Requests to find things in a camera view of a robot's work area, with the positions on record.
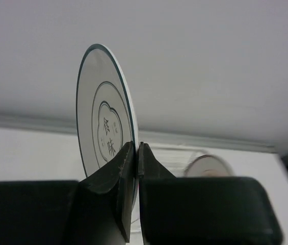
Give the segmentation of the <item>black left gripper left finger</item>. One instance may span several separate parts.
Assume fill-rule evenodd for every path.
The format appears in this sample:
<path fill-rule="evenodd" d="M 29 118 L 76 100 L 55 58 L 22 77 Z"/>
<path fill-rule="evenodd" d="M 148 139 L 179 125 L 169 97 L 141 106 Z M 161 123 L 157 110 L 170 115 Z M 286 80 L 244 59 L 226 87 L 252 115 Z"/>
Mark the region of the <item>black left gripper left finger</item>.
<path fill-rule="evenodd" d="M 135 189 L 126 143 L 82 181 L 1 181 L 0 244 L 125 244 Z"/>

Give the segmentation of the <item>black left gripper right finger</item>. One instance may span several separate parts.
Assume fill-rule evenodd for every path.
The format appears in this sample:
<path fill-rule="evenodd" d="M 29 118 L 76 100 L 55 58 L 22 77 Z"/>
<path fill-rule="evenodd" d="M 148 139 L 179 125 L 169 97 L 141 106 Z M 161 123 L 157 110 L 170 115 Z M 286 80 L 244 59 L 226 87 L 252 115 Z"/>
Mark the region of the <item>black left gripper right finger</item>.
<path fill-rule="evenodd" d="M 251 177 L 176 177 L 150 146 L 138 150 L 144 244 L 282 244 L 264 187 Z"/>

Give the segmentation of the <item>white plate green rim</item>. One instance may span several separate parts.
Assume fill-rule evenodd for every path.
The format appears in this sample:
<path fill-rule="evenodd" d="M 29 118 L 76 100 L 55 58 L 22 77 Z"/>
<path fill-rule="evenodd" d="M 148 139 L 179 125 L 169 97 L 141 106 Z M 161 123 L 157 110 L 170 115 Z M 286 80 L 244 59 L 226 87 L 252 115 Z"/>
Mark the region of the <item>white plate green rim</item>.
<path fill-rule="evenodd" d="M 129 87 L 112 51 L 93 44 L 85 52 L 77 77 L 76 128 L 86 176 L 92 175 L 132 141 L 139 131 Z"/>

